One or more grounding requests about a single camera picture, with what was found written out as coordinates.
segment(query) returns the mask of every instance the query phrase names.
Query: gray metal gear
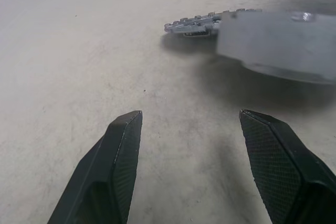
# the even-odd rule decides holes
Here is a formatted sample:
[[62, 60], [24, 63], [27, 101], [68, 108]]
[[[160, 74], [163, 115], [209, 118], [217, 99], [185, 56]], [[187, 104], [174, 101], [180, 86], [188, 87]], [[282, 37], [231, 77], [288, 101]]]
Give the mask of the gray metal gear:
[[[236, 12], [261, 12], [261, 9], [238, 9], [235, 12], [228, 10], [223, 13], [235, 15]], [[211, 12], [208, 15], [196, 15], [194, 18], [181, 18], [172, 24], [165, 24], [167, 33], [184, 34], [186, 37], [206, 37], [218, 33], [222, 19], [222, 13]]]

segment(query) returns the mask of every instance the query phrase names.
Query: beige table surface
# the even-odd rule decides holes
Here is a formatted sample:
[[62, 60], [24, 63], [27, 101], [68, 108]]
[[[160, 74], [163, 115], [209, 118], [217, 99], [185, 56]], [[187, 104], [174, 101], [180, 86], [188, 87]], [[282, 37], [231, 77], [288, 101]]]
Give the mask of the beige table surface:
[[144, 120], [128, 223], [270, 223], [238, 112], [288, 122], [336, 171], [335, 88], [253, 73], [215, 55], [213, 40], [165, 36], [163, 25], [335, 3], [0, 0], [0, 223], [46, 223], [79, 160], [135, 109]]

